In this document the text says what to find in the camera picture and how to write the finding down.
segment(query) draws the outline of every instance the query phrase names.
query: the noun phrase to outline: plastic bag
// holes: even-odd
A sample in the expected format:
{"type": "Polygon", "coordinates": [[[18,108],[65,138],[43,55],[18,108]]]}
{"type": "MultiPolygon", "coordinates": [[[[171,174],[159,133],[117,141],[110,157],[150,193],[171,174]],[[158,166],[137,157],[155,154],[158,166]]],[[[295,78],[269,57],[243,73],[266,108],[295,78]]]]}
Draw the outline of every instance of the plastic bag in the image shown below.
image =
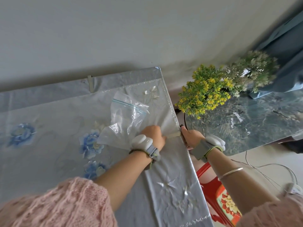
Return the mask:
{"type": "Polygon", "coordinates": [[[147,109],[147,105],[117,91],[111,104],[111,125],[102,130],[97,143],[130,149],[131,140],[138,135],[149,113],[147,109]]]}

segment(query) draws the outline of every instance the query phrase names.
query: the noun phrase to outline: person's left hand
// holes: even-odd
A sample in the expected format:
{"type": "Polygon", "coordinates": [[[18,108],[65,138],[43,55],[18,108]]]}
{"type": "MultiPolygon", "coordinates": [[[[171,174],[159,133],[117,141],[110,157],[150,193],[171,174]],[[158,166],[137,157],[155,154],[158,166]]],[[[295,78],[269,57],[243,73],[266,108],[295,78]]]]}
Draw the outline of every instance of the person's left hand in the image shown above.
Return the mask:
{"type": "Polygon", "coordinates": [[[162,150],[167,137],[162,136],[161,129],[159,126],[147,126],[142,130],[141,134],[151,138],[153,140],[154,147],[157,148],[159,151],[162,150]]]}

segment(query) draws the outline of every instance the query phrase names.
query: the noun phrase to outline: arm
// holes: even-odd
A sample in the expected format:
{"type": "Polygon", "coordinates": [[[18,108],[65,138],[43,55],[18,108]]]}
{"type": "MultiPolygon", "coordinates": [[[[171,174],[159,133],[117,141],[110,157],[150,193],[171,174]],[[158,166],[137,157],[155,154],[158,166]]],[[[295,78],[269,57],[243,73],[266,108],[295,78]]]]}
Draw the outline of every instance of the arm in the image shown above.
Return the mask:
{"type": "MultiPolygon", "coordinates": [[[[165,145],[165,137],[162,137],[159,126],[148,126],[141,134],[152,138],[154,147],[159,151],[165,145]]],[[[146,153],[135,151],[95,180],[96,184],[107,189],[113,211],[120,207],[141,172],[150,162],[151,158],[146,153]]]]}
{"type": "MultiPolygon", "coordinates": [[[[187,146],[195,148],[204,136],[196,130],[188,131],[184,126],[181,128],[187,146]]],[[[239,168],[239,165],[217,148],[212,149],[207,160],[217,176],[221,176],[231,170],[239,168]]],[[[222,184],[230,194],[242,214],[249,212],[253,207],[260,206],[265,202],[277,201],[278,199],[259,183],[250,177],[244,170],[237,171],[221,179],[222,184]]]]}

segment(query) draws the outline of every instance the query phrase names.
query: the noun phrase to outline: green marble tabletop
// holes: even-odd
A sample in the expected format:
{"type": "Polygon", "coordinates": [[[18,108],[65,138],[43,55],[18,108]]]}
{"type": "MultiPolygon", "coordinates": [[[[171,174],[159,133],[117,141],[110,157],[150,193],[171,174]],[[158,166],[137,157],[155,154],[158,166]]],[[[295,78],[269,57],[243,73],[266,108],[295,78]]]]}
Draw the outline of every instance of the green marble tabletop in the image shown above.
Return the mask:
{"type": "Polygon", "coordinates": [[[303,131],[303,90],[271,93],[252,99],[244,93],[196,119],[186,115],[188,129],[226,142],[227,156],[303,131]]]}

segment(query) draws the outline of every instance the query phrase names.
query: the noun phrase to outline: pink knit sweater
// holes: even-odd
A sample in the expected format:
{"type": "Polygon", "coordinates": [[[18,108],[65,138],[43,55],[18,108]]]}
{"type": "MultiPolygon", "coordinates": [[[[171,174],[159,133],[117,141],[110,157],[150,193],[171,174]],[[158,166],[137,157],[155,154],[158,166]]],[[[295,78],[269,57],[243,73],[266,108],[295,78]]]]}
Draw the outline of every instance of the pink knit sweater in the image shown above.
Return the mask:
{"type": "MultiPolygon", "coordinates": [[[[303,226],[303,197],[288,196],[252,209],[237,227],[303,226]]],[[[25,196],[0,209],[0,227],[117,226],[107,190],[74,178],[39,196],[25,196]]]]}

